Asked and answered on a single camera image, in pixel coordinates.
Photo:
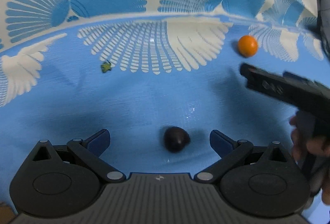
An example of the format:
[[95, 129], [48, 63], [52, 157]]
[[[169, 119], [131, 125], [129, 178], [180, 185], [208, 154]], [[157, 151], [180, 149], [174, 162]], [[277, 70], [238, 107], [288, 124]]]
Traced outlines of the person's right hand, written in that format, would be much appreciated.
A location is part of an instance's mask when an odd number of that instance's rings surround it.
[[290, 125], [292, 156], [310, 185], [310, 198], [322, 193], [322, 202], [329, 205], [329, 122], [299, 111]]

